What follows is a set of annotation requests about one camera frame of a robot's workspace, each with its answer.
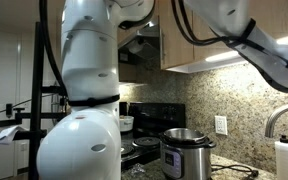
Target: bottle cap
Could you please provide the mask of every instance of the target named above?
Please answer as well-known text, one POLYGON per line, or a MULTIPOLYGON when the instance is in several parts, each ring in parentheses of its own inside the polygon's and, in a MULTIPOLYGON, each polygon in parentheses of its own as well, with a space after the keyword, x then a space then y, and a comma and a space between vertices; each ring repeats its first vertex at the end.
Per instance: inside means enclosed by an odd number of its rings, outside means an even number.
POLYGON ((282 135, 282 136, 281 136, 280 142, 282 142, 282 143, 288 143, 288 139, 286 138, 286 135, 282 135))

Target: paper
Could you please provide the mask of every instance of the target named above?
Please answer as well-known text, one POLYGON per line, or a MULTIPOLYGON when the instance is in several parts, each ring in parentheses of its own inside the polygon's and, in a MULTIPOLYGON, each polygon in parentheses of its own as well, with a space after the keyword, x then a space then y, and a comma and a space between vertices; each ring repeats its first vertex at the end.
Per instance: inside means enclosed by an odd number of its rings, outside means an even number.
POLYGON ((0 144, 9 145, 12 143, 14 136, 17 131, 24 131, 25 129, 20 126, 13 126, 7 129, 4 129, 0 132, 0 144))

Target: soap bottle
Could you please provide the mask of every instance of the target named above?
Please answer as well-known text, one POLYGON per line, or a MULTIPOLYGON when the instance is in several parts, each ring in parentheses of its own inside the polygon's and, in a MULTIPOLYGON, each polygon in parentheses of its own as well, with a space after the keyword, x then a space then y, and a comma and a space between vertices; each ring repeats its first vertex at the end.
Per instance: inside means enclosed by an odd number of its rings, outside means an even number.
POLYGON ((288 180, 288 139, 281 136, 275 142, 277 180, 288 180))

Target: stove burner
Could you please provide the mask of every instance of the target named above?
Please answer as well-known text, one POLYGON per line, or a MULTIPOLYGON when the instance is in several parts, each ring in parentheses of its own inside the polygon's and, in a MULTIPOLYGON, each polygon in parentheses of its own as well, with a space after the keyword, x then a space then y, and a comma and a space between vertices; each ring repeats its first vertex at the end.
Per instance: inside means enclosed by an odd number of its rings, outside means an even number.
POLYGON ((121 146, 122 157, 131 155, 133 153, 134 153, 134 148, 131 145, 122 144, 122 146, 121 146))
POLYGON ((141 137, 141 138, 135 139, 134 143, 139 146, 150 147, 150 146, 159 145, 160 139, 154 138, 154 137, 141 137))

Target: white container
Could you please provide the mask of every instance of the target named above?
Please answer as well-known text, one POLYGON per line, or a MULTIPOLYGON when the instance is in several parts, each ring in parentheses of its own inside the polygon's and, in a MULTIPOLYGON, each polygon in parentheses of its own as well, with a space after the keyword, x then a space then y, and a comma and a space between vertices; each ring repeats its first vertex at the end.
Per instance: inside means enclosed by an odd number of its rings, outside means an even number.
POLYGON ((288 180, 288 139, 282 135, 275 142, 277 180, 288 180))
POLYGON ((121 116, 120 117, 120 131, 126 132, 133 129, 133 116, 121 116))

